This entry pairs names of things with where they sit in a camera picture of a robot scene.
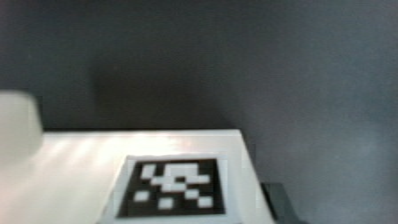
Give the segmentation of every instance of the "white object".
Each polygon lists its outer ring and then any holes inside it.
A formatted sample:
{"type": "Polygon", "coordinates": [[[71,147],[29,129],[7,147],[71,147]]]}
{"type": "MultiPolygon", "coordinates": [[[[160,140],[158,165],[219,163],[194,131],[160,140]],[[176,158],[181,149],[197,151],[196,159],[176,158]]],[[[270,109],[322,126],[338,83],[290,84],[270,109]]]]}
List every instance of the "white object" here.
{"type": "Polygon", "coordinates": [[[0,91],[0,167],[23,162],[41,147],[41,122],[32,96],[0,91]]]}

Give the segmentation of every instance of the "gray wall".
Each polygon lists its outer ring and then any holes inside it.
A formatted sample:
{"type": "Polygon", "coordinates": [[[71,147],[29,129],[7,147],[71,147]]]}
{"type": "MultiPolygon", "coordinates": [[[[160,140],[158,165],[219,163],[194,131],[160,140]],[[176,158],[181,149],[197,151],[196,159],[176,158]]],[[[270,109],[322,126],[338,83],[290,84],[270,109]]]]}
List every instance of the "gray wall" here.
{"type": "Polygon", "coordinates": [[[46,129],[240,128],[309,223],[398,220],[398,2],[0,3],[0,88],[46,129]]]}

